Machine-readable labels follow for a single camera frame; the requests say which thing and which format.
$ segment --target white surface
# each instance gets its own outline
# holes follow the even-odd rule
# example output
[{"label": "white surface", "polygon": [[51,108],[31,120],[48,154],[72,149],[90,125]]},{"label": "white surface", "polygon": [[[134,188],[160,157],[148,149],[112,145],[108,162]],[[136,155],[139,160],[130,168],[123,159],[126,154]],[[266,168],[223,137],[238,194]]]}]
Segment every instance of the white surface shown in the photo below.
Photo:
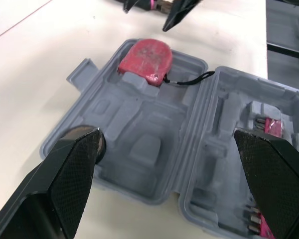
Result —
[{"label": "white surface", "polygon": [[49,0],[0,0],[0,34],[33,13]]},{"label": "white surface", "polygon": [[[79,92],[65,78],[86,57],[101,68],[127,38],[152,37],[219,65],[267,76],[265,0],[205,0],[163,33],[165,16],[113,0],[53,0],[0,37],[0,209],[41,160],[39,146]],[[76,238],[212,238],[177,211],[92,188]]]}]

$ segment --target gray plastic case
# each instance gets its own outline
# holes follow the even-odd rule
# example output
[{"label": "gray plastic case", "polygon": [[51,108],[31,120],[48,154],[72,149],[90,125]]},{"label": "gray plastic case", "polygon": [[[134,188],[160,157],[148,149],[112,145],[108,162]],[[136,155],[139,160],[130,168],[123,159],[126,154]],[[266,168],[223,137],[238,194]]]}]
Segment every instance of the gray plastic case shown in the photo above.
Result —
[{"label": "gray plastic case", "polygon": [[[247,226],[255,202],[232,132],[257,117],[284,123],[284,138],[299,151],[299,90],[227,67],[193,86],[148,85],[117,67],[137,39],[127,40],[98,71],[85,59],[67,78],[81,96],[40,149],[44,159],[66,130],[101,128],[107,152],[94,181],[150,205],[180,194],[190,221],[216,236],[256,237]],[[188,81],[206,62],[173,51],[168,78]]]}]

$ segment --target textured rubber pad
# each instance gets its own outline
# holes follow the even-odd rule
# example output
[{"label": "textured rubber pad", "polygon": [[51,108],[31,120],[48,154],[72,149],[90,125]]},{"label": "textured rubber pad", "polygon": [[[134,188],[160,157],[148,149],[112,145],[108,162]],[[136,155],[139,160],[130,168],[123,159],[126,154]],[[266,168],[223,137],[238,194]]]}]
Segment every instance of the textured rubber pad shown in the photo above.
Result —
[{"label": "textured rubber pad", "polygon": [[239,130],[234,137],[257,206],[275,238],[284,239],[299,216],[299,178],[267,141]]},{"label": "textured rubber pad", "polygon": [[172,65],[172,51],[164,42],[155,39],[138,41],[121,61],[118,72],[132,72],[160,86]]}]

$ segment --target black wrist strap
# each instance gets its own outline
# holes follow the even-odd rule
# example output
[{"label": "black wrist strap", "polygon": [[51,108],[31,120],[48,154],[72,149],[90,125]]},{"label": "black wrist strap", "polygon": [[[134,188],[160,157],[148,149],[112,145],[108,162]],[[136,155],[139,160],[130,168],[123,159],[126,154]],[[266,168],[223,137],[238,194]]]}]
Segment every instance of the black wrist strap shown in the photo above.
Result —
[{"label": "black wrist strap", "polygon": [[191,86],[191,85],[195,85],[199,82],[201,82],[202,80],[212,76],[215,74],[215,71],[207,71],[205,72],[204,74],[200,75],[199,77],[197,77],[196,79],[194,80],[191,80],[191,81],[185,81],[185,82],[180,82],[180,81],[170,81],[168,78],[167,78],[167,74],[165,75],[164,77],[164,82],[166,83],[173,83],[173,84],[178,84],[178,85],[183,85],[183,86]]}]

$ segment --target open tool case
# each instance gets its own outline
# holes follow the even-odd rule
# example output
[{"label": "open tool case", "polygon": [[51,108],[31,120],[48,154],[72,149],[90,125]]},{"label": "open tool case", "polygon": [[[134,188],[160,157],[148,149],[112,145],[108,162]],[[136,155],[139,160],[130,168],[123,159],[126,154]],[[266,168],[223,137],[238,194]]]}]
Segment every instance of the open tool case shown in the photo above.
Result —
[{"label": "open tool case", "polygon": [[[44,141],[41,157],[68,129],[99,127],[107,152],[95,183],[150,205],[177,192],[190,222],[219,237],[256,238],[247,228],[255,202],[232,134],[270,117],[283,122],[283,138],[299,151],[299,90],[227,67],[197,85],[151,86],[117,72],[136,42],[123,43],[102,70],[86,59],[70,74],[81,96]],[[207,68],[173,51],[168,78],[188,81]]]}]

